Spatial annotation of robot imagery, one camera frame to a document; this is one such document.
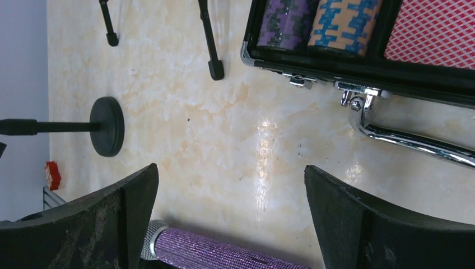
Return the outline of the black tripod shock-mount stand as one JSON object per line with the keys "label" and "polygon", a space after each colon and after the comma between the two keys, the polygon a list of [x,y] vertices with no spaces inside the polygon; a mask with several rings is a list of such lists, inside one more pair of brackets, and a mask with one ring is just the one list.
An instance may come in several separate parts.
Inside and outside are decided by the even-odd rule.
{"label": "black tripod shock-mount stand", "polygon": [[119,38],[113,28],[108,8],[108,0],[99,0],[99,4],[105,22],[107,42],[111,47],[115,47],[119,44]]}

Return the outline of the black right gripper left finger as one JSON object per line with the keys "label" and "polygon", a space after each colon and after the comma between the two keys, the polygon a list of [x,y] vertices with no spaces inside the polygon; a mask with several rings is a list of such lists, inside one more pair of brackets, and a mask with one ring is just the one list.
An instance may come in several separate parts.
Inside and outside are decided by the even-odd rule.
{"label": "black right gripper left finger", "polygon": [[63,205],[1,222],[2,268],[138,268],[159,186],[150,164]]}

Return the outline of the black round-base mic stand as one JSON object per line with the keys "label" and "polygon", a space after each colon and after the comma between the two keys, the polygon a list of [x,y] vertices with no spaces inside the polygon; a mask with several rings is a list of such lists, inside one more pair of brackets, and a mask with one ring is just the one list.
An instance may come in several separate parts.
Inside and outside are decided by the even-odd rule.
{"label": "black round-base mic stand", "polygon": [[122,148],[125,123],[118,101],[105,96],[97,99],[88,122],[38,122],[33,119],[1,120],[1,135],[34,136],[39,133],[88,132],[95,151],[104,157],[116,156]]}

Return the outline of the red playing card deck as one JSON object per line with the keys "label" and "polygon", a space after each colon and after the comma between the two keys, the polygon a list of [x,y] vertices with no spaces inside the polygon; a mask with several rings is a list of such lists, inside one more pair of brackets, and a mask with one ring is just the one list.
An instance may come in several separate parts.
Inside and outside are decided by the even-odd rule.
{"label": "red playing card deck", "polygon": [[402,1],[384,57],[474,69],[474,1]]}

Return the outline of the blue orange poker chip stack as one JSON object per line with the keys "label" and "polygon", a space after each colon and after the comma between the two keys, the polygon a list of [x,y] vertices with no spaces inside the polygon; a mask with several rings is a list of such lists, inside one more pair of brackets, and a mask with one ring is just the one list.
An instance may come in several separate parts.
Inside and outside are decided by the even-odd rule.
{"label": "blue orange poker chip stack", "polygon": [[380,0],[320,1],[307,51],[364,57],[381,6]]}

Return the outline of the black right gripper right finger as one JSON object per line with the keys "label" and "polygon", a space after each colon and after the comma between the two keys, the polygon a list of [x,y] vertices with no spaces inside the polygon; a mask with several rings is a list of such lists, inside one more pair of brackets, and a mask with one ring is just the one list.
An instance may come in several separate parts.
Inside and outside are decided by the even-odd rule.
{"label": "black right gripper right finger", "polygon": [[326,268],[473,268],[474,226],[424,215],[322,169],[304,171]]}

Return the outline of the black tripod stand with clip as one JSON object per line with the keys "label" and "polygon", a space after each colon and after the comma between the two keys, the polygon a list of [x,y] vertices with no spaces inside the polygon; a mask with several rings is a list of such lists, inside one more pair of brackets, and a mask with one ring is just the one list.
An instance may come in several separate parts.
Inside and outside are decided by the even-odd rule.
{"label": "black tripod stand with clip", "polygon": [[224,78],[225,72],[223,62],[219,60],[216,50],[216,44],[213,36],[211,20],[208,11],[208,1],[198,0],[200,18],[202,20],[206,43],[208,47],[210,60],[208,61],[208,68],[213,80],[219,81]]}

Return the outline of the purple glitter microphone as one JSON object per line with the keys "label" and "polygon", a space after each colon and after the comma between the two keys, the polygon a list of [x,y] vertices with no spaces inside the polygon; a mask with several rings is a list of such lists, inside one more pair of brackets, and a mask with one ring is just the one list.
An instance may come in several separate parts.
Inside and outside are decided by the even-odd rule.
{"label": "purple glitter microphone", "polygon": [[224,243],[151,220],[141,258],[177,268],[305,268],[303,265]]}

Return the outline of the black poker chip case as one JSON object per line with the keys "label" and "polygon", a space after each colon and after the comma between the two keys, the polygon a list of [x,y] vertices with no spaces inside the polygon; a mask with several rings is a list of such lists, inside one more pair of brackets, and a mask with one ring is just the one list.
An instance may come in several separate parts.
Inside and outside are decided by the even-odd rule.
{"label": "black poker chip case", "polygon": [[366,119],[374,99],[386,99],[392,94],[474,108],[474,71],[389,61],[383,57],[400,5],[400,1],[383,3],[366,57],[351,57],[258,48],[266,2],[252,1],[241,60],[245,65],[284,75],[296,86],[311,88],[318,81],[329,82],[343,92],[341,104],[350,107],[351,126],[365,136],[473,168],[472,149],[376,126]]}

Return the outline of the purple poker chip stack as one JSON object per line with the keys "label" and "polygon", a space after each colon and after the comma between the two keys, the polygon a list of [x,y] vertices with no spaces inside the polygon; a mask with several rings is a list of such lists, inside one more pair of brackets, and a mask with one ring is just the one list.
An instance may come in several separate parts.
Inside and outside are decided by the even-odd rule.
{"label": "purple poker chip stack", "polygon": [[257,47],[288,52],[304,50],[318,4],[315,0],[267,1]]}

